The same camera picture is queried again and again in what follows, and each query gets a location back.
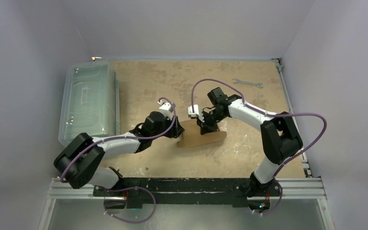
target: wooden table surface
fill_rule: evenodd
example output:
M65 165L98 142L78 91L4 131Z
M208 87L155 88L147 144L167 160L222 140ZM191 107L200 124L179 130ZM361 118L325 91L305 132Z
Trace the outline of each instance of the wooden table surface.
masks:
M240 90L246 101L273 112L288 111L273 62L257 61L113 61L120 82L121 133L144 122L157 111L160 97L176 104L179 121L188 120L191 88L200 79L214 78ZM231 79L261 82L263 88L233 84ZM216 87L229 96L231 89L205 81L195 89L195 104L210 107L207 93ZM260 132L240 120L226 118L218 126L228 133L220 143L182 149L178 139L159 138L150 148L103 161L125 177L249 177L264 157ZM279 178L305 177L300 158L290 162Z

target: cardboard piece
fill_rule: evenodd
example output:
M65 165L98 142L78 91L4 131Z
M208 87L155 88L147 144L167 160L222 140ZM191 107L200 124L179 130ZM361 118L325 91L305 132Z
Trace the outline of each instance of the cardboard piece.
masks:
M185 129L181 135L181 140L177 142L177 147L190 148L195 146L206 145L218 141L223 141L226 138L225 131L214 133L200 134L200 127L196 124L196 119L180 122L180 125Z

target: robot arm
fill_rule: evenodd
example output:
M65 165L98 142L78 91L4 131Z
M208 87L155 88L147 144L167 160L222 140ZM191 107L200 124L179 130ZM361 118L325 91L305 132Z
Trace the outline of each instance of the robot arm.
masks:
M86 184L114 188L118 182L123 181L123 177L113 168L99 166L101 160L126 153L138 153L150 147L155 138L148 137L160 135L172 125L174 106L174 104L161 103L158 112L151 112L145 122L119 136L98 138L80 133L56 158L54 166L63 173L81 151L93 145L70 167L65 179L73 188L81 188ZM184 129L176 117L172 128L163 136L178 138L183 132Z
M196 118L201 134L218 131L218 122L226 117L239 119L259 130L262 134L265 158L250 176L248 196L264 191L273 181L277 169L288 158L294 156L303 146L294 121L290 117L272 118L247 108L238 95L227 96L221 88L215 88L208 94L214 109L205 112L194 105L188 108L190 118ZM266 114L275 115L245 102Z

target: plastic container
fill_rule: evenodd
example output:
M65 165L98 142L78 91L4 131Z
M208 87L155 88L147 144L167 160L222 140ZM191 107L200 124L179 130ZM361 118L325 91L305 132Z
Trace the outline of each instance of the plastic container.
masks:
M58 140L66 147L79 133L119 134L119 83L107 60L78 64L67 72Z

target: gray wall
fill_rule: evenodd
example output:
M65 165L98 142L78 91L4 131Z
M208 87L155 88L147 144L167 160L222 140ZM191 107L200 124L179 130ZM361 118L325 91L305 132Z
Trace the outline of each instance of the gray wall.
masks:
M89 60L59 0L0 0L0 229L36 229L63 149L67 67Z
M92 55L277 58L314 0L65 0Z
M317 0L284 64L295 110L329 121L307 156L337 229L368 229L368 1ZM315 118L297 121L305 143L320 131Z

